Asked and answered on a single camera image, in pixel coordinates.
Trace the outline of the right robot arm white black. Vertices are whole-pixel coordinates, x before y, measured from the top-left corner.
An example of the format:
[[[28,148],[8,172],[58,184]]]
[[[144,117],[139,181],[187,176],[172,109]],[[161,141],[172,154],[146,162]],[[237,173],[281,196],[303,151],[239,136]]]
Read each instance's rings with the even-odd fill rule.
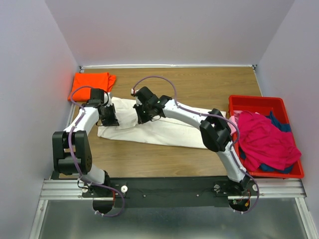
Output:
[[[132,89],[131,95],[136,99],[134,109],[139,124],[159,117],[178,120],[196,128],[200,131],[204,146],[218,155],[226,169],[229,179],[228,190],[235,195],[241,195],[247,190],[250,178],[234,149],[228,119],[219,110],[200,113],[189,106],[179,104],[169,96],[157,97],[148,87]]]

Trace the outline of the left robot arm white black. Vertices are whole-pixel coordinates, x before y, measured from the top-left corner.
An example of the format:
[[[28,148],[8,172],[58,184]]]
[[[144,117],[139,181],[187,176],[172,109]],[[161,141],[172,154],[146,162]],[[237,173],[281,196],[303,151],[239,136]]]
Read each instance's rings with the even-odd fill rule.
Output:
[[[52,136],[54,171],[64,175],[75,175],[82,181],[82,189],[91,189],[98,196],[107,196],[111,188],[106,171],[93,164],[88,135],[99,122],[101,126],[119,126],[115,106],[108,92],[90,86],[80,87],[71,93],[70,100],[79,107],[73,122],[63,131]]]

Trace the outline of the white t-shirt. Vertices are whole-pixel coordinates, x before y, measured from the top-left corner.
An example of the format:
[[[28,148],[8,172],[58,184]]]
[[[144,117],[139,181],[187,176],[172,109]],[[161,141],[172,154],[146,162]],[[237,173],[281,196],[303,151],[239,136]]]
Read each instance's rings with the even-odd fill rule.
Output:
[[[160,118],[138,124],[133,108],[135,101],[112,97],[118,126],[100,126],[97,136],[105,139],[132,141],[165,146],[205,149],[200,131],[179,120]]]

